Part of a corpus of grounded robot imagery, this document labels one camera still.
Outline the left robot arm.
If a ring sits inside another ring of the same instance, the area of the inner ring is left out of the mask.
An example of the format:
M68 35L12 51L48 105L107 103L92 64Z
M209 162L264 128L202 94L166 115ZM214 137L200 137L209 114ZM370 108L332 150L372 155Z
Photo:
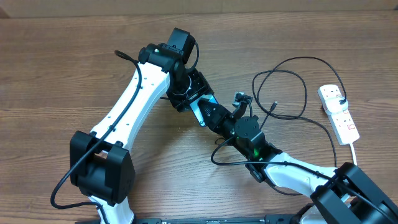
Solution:
M203 75L185 66L197 48L195 38L178 28L166 43L142 48L133 61L132 80L111 111L89 133L73 135L70 180L97 207L98 223L134 222L127 199L135 178L131 149L162 95L177 111L193 111L200 126L205 125L198 102L216 100Z

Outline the Galaxy smartphone blue screen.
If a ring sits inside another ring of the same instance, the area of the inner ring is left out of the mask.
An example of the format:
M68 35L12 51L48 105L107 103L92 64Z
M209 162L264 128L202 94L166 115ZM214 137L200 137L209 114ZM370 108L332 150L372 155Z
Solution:
M206 126L205 118L207 117L207 115L205 114L205 102L218 104L218 101L216 100L214 95L202 95L194 100L192 103L190 103L190 108L193 111L193 114L195 115L201 127Z

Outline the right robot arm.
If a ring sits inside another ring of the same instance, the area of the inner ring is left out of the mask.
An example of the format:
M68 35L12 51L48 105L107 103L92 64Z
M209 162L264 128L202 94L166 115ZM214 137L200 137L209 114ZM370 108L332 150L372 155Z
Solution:
M311 198L313 205L297 222L315 223L397 223L397 205L355 164L320 167L282 152L265 139L258 117L238 114L207 100L198 102L205 124L233 146L259 182L285 187Z

